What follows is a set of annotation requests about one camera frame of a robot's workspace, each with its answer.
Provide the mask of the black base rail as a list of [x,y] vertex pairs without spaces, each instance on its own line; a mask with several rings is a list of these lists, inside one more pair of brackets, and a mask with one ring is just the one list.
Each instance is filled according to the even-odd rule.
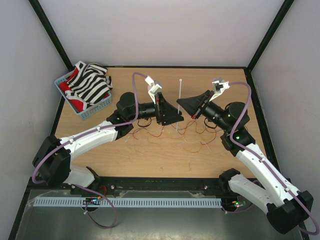
[[121,192],[188,192],[201,193],[204,196],[233,198],[245,196],[241,192],[224,192],[218,178],[161,178],[161,177],[106,177],[88,187],[107,196],[118,196]]

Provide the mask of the black white striped cloth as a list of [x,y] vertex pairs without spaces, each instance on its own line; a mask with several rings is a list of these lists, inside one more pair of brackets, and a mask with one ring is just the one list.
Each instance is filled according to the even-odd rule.
[[113,89],[112,78],[107,76],[108,69],[97,63],[75,64],[78,72],[67,81],[67,85],[76,97],[83,100],[88,106],[102,101]]

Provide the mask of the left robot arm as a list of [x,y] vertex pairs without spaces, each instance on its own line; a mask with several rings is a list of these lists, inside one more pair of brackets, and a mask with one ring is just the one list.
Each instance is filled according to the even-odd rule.
[[182,112],[168,103],[161,92],[147,103],[138,103],[132,92],[123,93],[116,110],[97,126],[67,137],[45,138],[32,162],[33,183],[49,187],[80,185],[87,193],[96,193],[100,188],[98,175],[90,167],[72,165],[72,161],[91,149],[124,137],[134,128],[135,120],[152,118],[161,126],[184,120]]

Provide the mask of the red cloth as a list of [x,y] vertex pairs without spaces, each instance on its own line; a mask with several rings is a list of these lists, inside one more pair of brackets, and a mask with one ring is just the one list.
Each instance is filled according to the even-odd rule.
[[75,108],[76,112],[80,113],[87,109],[88,104],[69,87],[69,81],[72,80],[78,73],[79,70],[76,68],[69,78],[61,82],[58,87],[60,90],[62,90],[64,96],[69,100],[71,106]]

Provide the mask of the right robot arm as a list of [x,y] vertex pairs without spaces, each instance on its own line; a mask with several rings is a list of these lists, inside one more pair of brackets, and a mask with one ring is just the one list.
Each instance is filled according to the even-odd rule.
[[300,191],[272,165],[245,127],[250,120],[248,105],[251,96],[247,96],[245,102],[232,102],[221,108],[213,103],[221,93],[207,90],[201,95],[176,101],[193,119],[204,116],[221,128],[221,142],[225,149],[240,160],[260,183],[251,182],[232,168],[219,176],[219,190],[225,195],[234,192],[248,199],[281,234],[310,218],[315,226],[312,235],[318,235],[319,224],[311,213],[313,196],[307,190]]

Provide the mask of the black frame post right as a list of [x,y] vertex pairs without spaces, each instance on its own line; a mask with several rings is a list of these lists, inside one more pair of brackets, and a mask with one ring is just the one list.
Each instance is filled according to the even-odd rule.
[[265,49],[267,48],[268,44],[270,43],[271,39],[278,30],[279,26],[281,25],[282,21],[284,20],[294,2],[294,0],[284,0],[281,4],[264,37],[262,38],[257,50],[255,51],[252,59],[246,67],[249,72],[252,72],[257,65],[259,59],[261,58],[262,54],[264,53]]

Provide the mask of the circuit board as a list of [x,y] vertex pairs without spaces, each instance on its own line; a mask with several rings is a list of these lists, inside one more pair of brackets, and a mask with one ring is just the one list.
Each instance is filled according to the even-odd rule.
[[99,206],[101,204],[101,199],[98,197],[86,197],[83,200],[83,205],[97,205]]
[[231,202],[231,204],[235,207],[235,208],[239,208],[239,207],[243,207],[247,204],[247,202],[245,200],[234,200]]

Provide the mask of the light blue plastic basket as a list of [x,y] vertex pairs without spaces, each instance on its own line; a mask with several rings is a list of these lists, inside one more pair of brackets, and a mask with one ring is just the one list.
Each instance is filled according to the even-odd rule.
[[109,91],[106,97],[102,101],[94,105],[88,106],[86,109],[83,109],[83,106],[86,107],[87,105],[80,98],[78,98],[77,96],[71,95],[70,90],[60,87],[61,83],[64,84],[67,82],[71,74],[72,73],[69,72],[61,76],[60,78],[54,81],[54,84],[59,90],[59,92],[61,93],[62,97],[65,99],[65,101],[71,106],[75,114],[79,116],[82,120],[89,118],[90,116],[96,114],[97,112],[111,105],[112,95],[111,95],[111,92]]

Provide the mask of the black frame post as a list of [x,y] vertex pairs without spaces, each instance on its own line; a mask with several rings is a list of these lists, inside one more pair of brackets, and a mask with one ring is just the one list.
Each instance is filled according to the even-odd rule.
[[262,38],[257,50],[255,51],[252,59],[246,67],[249,72],[252,72],[257,65],[259,59],[261,58],[262,54],[264,53],[265,49],[267,48],[268,44],[270,43],[271,39],[278,30],[279,26],[281,25],[282,21],[284,20],[294,2],[294,0],[284,0],[281,4],[264,37]]
[[50,20],[48,19],[42,5],[38,0],[28,0],[30,6],[32,7],[33,11],[37,15],[40,23],[42,24],[44,30],[46,31],[48,37],[50,38],[52,44],[54,45],[56,51],[58,52],[61,60],[63,61],[64,65],[66,66],[68,71],[73,69],[73,64],[71,63],[61,41],[59,40]]

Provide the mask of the left circuit board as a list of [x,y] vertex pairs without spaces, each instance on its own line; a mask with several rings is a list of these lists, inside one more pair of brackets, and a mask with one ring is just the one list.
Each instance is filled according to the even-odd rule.
[[101,199],[98,197],[86,197],[83,200],[83,205],[97,205],[99,206],[101,204]]

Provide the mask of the black frame post left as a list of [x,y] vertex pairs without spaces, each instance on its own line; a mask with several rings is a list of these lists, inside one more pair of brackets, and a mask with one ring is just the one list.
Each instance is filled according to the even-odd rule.
[[56,51],[58,52],[61,60],[63,61],[64,65],[66,66],[68,71],[73,69],[73,64],[71,63],[61,41],[59,40],[50,20],[48,19],[42,5],[38,0],[28,0],[30,6],[32,7],[33,11],[37,15],[40,23],[42,24],[44,30],[46,31],[48,37],[50,38],[52,44],[54,45]]

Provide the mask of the right circuit board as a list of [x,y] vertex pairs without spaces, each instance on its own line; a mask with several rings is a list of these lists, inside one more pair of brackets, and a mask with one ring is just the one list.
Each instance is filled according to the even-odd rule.
[[231,202],[231,204],[235,207],[235,208],[239,208],[239,207],[243,207],[247,204],[247,202],[245,200],[234,200]]

